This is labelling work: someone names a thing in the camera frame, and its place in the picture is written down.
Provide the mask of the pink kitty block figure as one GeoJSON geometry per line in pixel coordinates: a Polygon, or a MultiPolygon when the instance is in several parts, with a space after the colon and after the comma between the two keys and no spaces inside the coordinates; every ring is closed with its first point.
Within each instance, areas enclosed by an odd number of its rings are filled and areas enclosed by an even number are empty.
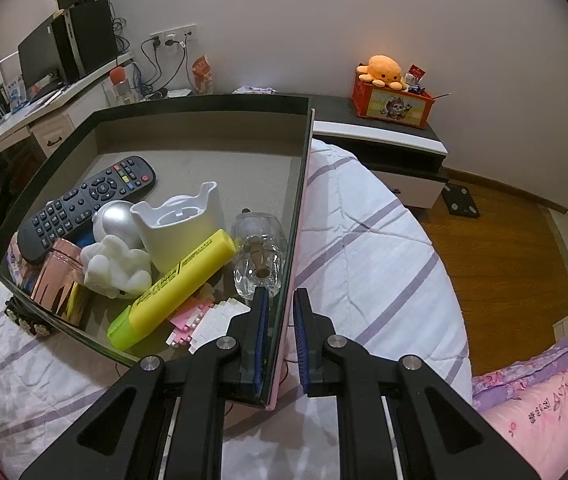
{"type": "Polygon", "coordinates": [[[208,342],[225,336],[232,318],[249,311],[234,298],[218,300],[212,286],[204,284],[169,318],[172,330],[165,344],[173,349],[184,347],[194,354],[208,342]]]}

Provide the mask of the white silver ball toy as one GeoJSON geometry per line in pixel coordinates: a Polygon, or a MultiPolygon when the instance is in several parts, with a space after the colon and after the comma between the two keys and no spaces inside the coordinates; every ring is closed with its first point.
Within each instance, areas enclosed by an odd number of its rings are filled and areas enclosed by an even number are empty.
{"type": "Polygon", "coordinates": [[[131,207],[127,200],[102,206],[92,218],[95,242],[81,249],[84,285],[109,299],[135,299],[153,284],[131,207]]]}

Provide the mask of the yellow highlighter marker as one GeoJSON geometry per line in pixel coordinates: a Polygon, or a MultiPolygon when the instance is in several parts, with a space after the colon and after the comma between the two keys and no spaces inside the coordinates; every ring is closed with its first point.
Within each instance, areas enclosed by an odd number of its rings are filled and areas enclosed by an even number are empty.
{"type": "Polygon", "coordinates": [[[107,330],[110,344],[121,351],[138,344],[235,254],[229,234],[215,231],[116,317],[107,330]]]}

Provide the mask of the white cat-ear cup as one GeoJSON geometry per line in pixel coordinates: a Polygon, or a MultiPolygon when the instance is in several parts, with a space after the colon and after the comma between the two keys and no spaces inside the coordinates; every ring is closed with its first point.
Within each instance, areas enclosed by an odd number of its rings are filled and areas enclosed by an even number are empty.
{"type": "Polygon", "coordinates": [[[158,207],[134,204],[131,215],[155,268],[165,274],[210,235],[225,228],[218,183],[203,182],[199,193],[175,195],[158,207]]]}

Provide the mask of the black remote control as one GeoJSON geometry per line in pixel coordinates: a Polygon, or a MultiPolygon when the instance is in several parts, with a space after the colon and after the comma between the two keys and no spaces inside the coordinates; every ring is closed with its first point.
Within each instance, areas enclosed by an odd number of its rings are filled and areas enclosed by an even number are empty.
{"type": "Polygon", "coordinates": [[[130,156],[93,174],[49,200],[21,223],[17,244],[28,263],[42,263],[56,240],[72,240],[86,230],[93,214],[114,200],[138,200],[156,184],[146,159],[130,156]]]}

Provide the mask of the clear glass bottle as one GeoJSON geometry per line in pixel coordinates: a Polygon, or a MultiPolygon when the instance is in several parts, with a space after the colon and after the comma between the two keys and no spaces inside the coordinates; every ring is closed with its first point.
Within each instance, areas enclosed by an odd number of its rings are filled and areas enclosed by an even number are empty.
{"type": "Polygon", "coordinates": [[[287,240],[278,218],[244,209],[236,217],[232,237],[236,247],[233,278],[236,292],[246,302],[263,287],[274,298],[282,288],[287,240]]]}

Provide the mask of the pink black storage box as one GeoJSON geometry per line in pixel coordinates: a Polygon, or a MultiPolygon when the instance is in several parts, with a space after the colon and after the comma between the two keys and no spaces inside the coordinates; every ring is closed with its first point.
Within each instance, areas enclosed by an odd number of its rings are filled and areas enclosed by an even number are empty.
{"type": "Polygon", "coordinates": [[[305,96],[184,96],[105,108],[49,156],[0,228],[0,281],[14,286],[8,248],[44,261],[60,235],[85,232],[100,204],[140,203],[157,270],[167,272],[243,210],[278,218],[297,238],[313,126],[305,96]]]}

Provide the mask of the blue rectangular small box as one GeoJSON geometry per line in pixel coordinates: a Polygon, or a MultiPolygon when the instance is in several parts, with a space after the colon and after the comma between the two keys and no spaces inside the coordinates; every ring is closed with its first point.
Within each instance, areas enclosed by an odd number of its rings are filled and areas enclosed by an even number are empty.
{"type": "Polygon", "coordinates": [[[21,290],[26,292],[28,295],[32,294],[35,282],[38,278],[38,274],[41,272],[40,266],[34,266],[28,263],[25,258],[22,257],[19,246],[18,246],[18,233],[14,232],[11,237],[8,249],[7,249],[7,266],[9,275],[21,290]]]}

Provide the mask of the pink bedding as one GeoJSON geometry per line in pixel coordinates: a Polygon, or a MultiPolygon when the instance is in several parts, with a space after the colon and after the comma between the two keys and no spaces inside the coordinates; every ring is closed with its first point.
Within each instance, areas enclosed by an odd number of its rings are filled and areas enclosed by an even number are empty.
{"type": "Polygon", "coordinates": [[[568,338],[472,379],[476,411],[543,479],[568,471],[568,338]]]}

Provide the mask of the striped white tablecloth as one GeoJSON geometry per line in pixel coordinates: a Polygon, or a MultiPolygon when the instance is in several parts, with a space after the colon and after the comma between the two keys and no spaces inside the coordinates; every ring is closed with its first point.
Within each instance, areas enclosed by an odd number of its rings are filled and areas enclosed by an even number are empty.
{"type": "Polygon", "coordinates": [[[473,418],[468,344],[417,220],[341,148],[314,142],[289,274],[297,368],[249,408],[258,311],[191,356],[128,370],[29,337],[0,284],[0,463],[30,479],[438,479],[473,418]]]}

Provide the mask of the black floor scale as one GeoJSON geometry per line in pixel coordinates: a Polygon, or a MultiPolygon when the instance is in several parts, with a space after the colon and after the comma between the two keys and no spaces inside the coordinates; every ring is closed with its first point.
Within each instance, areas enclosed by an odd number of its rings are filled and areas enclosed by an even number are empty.
{"type": "Polygon", "coordinates": [[[444,205],[447,206],[449,214],[465,218],[480,217],[477,205],[466,186],[449,182],[444,185],[441,196],[444,199],[444,205]]]}

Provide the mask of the black white tv cabinet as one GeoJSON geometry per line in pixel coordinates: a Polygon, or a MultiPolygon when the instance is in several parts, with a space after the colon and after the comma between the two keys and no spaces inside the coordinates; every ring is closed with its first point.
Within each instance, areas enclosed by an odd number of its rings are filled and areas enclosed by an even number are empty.
{"type": "Polygon", "coordinates": [[[448,177],[448,151],[432,128],[424,130],[361,118],[354,105],[338,96],[311,96],[313,136],[350,152],[390,188],[403,205],[432,208],[448,177]]]}

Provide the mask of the white computer desk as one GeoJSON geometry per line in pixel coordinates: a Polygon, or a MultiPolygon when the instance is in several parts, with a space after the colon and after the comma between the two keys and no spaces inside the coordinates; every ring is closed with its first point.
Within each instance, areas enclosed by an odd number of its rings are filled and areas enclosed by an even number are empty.
{"type": "Polygon", "coordinates": [[[0,153],[23,140],[34,140],[45,157],[52,155],[88,116],[110,106],[109,73],[131,59],[131,54],[121,55],[75,84],[9,114],[0,122],[0,153]]]}

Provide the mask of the red cartoon storage crate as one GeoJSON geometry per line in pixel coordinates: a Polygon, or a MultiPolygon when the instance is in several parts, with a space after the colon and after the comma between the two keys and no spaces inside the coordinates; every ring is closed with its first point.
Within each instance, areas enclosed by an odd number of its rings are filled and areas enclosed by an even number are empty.
{"type": "Polygon", "coordinates": [[[354,79],[351,93],[357,117],[398,122],[398,124],[425,129],[435,99],[427,92],[415,94],[395,91],[388,87],[354,79]]]}

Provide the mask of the orange-lid water bottle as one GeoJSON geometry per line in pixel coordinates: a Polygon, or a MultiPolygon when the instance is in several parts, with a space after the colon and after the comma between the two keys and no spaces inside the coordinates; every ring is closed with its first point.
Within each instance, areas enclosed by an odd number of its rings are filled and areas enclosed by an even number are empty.
{"type": "Polygon", "coordinates": [[[128,80],[123,66],[116,66],[110,70],[109,79],[116,97],[116,104],[128,105],[137,102],[133,86],[128,80]]]}

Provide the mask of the orange octopus plush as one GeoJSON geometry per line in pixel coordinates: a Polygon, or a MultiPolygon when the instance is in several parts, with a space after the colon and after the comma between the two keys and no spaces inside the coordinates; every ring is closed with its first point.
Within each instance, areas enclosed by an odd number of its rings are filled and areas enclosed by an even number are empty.
{"type": "Polygon", "coordinates": [[[373,55],[366,64],[357,66],[357,78],[377,88],[404,91],[406,84],[399,64],[386,55],[373,55]]]}

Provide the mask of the white tissue pack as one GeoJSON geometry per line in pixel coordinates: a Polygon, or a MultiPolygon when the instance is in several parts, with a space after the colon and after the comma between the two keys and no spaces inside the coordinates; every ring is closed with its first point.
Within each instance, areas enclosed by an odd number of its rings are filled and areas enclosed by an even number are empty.
{"type": "Polygon", "coordinates": [[[272,87],[256,87],[256,86],[241,86],[236,88],[233,94],[259,94],[259,96],[271,96],[276,94],[277,90],[272,87]]]}

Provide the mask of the orange snack bag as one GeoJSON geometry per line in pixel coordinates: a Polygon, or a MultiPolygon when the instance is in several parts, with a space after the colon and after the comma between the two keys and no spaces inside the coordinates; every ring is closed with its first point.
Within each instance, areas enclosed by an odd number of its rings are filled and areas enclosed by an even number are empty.
{"type": "Polygon", "coordinates": [[[198,94],[209,96],[214,92],[212,68],[206,55],[201,55],[195,59],[192,65],[195,89],[198,94]]]}

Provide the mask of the black computer monitor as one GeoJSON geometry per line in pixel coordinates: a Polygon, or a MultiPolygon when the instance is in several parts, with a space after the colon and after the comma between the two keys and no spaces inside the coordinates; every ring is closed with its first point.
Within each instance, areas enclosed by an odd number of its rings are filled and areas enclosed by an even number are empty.
{"type": "Polygon", "coordinates": [[[31,102],[66,85],[51,18],[20,42],[18,57],[26,95],[31,102]]]}

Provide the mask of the black computer tower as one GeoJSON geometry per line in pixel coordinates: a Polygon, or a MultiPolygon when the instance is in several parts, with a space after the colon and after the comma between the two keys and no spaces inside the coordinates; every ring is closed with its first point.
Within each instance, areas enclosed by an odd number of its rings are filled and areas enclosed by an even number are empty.
{"type": "Polygon", "coordinates": [[[59,11],[52,36],[67,84],[90,75],[118,56],[108,0],[90,0],[59,11]]]}

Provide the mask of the white wall power strip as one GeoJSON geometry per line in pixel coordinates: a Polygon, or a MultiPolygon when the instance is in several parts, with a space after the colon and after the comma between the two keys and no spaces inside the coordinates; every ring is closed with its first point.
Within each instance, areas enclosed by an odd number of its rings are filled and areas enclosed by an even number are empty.
{"type": "Polygon", "coordinates": [[[188,41],[196,40],[197,34],[197,25],[188,24],[165,29],[161,32],[152,32],[149,38],[157,39],[161,47],[172,48],[178,44],[187,44],[188,41]]]}

